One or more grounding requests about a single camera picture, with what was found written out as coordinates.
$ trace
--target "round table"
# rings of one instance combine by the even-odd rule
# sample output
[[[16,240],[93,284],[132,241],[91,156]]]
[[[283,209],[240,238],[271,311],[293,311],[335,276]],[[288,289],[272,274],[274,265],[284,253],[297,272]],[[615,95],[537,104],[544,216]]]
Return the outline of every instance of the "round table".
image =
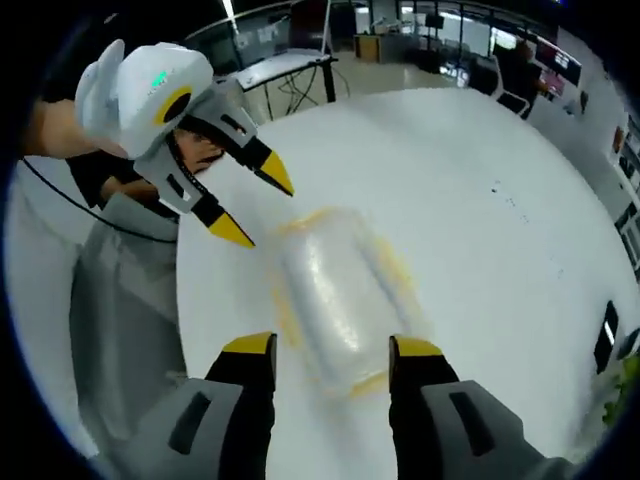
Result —
[[[231,158],[200,177],[257,247],[182,218],[178,307],[188,374],[206,375],[235,337],[282,333],[264,275],[270,232],[349,207],[408,265],[431,340],[460,378],[514,411],[542,453],[562,454],[589,403],[607,302],[623,330],[640,318],[620,238],[570,163],[471,90],[354,97],[279,119],[259,135],[283,159],[296,194],[286,197]],[[307,376],[296,348],[279,341],[269,478],[393,478],[388,392],[336,405]]]

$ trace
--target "white robotic hand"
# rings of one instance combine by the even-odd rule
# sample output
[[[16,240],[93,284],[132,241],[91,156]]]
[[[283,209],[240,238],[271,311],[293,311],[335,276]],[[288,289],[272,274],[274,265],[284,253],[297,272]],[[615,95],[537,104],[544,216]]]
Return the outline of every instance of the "white robotic hand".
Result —
[[[85,70],[76,91],[76,116],[89,135],[122,147],[173,210],[192,212],[214,235],[253,247],[185,167],[174,128],[209,138],[287,195],[293,195],[293,186],[278,155],[258,140],[246,112],[216,89],[213,68],[199,52],[158,43],[124,58],[124,42],[116,40]]]

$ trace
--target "plastic-wrapped object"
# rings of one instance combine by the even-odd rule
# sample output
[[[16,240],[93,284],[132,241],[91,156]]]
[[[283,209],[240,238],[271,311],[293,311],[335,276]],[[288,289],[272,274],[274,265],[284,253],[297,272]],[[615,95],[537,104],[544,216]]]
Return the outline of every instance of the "plastic-wrapped object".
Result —
[[[272,255],[281,327],[322,390],[344,396],[386,383],[389,336],[425,331],[391,249],[357,212],[329,209],[282,228]]]

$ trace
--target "gray apron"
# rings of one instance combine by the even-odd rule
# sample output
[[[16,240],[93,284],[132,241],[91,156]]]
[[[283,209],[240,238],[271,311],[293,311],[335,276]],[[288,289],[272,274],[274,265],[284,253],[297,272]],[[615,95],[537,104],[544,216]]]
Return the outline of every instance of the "gray apron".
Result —
[[[114,195],[102,217],[154,238],[178,225]],[[185,376],[176,305],[176,245],[96,222],[78,260],[70,333],[80,415],[101,451]]]

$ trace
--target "green led light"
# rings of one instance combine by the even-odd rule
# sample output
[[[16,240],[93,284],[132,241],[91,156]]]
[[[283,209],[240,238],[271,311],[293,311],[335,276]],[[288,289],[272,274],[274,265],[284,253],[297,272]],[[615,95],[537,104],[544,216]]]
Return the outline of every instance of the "green led light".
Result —
[[[152,87],[157,87],[158,85],[160,85],[162,83],[162,80],[164,80],[164,77],[166,77],[166,76],[167,76],[167,72],[160,72],[160,74],[151,83],[151,86]]]

